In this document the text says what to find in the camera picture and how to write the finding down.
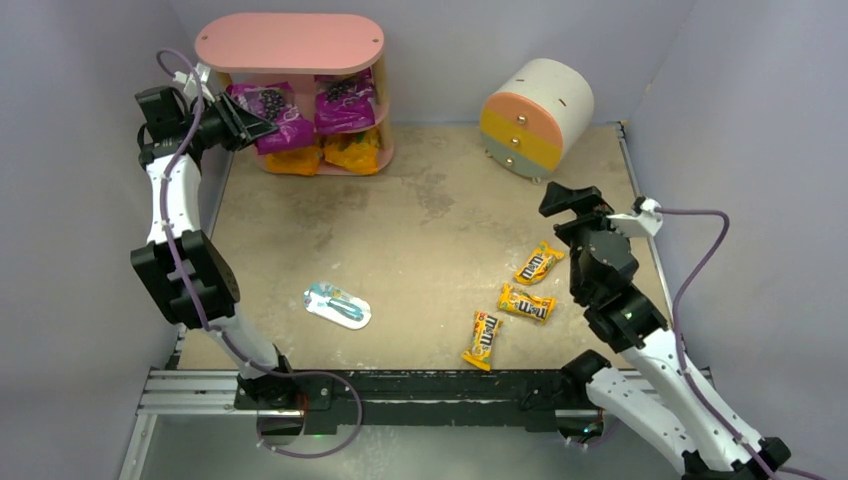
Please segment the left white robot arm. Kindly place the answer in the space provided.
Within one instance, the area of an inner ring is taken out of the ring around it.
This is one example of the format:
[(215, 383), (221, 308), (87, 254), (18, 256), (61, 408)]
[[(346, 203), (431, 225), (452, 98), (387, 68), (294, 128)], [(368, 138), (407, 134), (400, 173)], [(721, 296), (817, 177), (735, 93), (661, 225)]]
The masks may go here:
[(226, 93), (187, 102), (176, 88), (160, 86), (135, 99), (145, 119), (137, 143), (153, 216), (145, 244), (130, 254), (133, 270), (166, 321), (203, 332), (226, 352), (248, 398), (294, 400), (298, 386), (290, 364), (242, 314), (236, 276), (203, 231), (199, 213), (204, 152), (242, 150), (276, 132), (276, 125)]

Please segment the yellow M&M bag bottom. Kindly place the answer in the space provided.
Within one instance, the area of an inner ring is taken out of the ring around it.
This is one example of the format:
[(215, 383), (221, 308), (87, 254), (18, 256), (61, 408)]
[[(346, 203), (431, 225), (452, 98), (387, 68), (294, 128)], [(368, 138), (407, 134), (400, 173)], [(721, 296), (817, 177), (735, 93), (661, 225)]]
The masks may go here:
[(461, 358), (470, 365), (490, 371), (492, 348), (502, 325), (502, 320), (487, 312), (476, 311), (473, 334), (469, 346), (462, 352)]

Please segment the purple grape candy bag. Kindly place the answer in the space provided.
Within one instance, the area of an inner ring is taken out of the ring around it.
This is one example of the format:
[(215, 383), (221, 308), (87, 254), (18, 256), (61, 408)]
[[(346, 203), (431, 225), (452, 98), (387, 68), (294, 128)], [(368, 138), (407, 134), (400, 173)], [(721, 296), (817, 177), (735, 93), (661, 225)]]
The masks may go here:
[(277, 130), (255, 142), (259, 155), (276, 154), (306, 148), (313, 144), (315, 127), (294, 101), (287, 82), (270, 85), (235, 83), (226, 92), (242, 108), (273, 123)]
[(376, 100), (369, 69), (347, 75), (316, 75), (314, 126), (320, 135), (368, 129), (376, 124)]

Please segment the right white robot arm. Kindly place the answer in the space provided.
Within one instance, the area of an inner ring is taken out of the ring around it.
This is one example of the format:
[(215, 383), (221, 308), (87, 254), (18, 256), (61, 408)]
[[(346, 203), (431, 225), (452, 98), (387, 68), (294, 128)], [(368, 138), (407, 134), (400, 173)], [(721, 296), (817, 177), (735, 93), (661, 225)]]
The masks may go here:
[(595, 336), (653, 388), (648, 395), (594, 350), (566, 364), (567, 385), (658, 451), (683, 479), (771, 479), (791, 457), (786, 443), (742, 419), (689, 359), (679, 330), (634, 284), (634, 238), (652, 238), (666, 209), (637, 198), (617, 214), (596, 187), (549, 182), (544, 217), (566, 211), (555, 236), (569, 249), (569, 291)]

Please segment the orange gummy candy bag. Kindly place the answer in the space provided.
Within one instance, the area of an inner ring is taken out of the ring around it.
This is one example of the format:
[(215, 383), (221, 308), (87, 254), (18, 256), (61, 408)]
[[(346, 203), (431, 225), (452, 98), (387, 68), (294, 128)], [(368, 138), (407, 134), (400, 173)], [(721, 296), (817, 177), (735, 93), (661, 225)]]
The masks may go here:
[(324, 160), (348, 172), (371, 175), (378, 172), (381, 147), (376, 128), (356, 133), (331, 134), (323, 140)]
[(322, 150), (309, 146), (265, 156), (265, 168), (273, 174), (314, 176), (322, 161)]

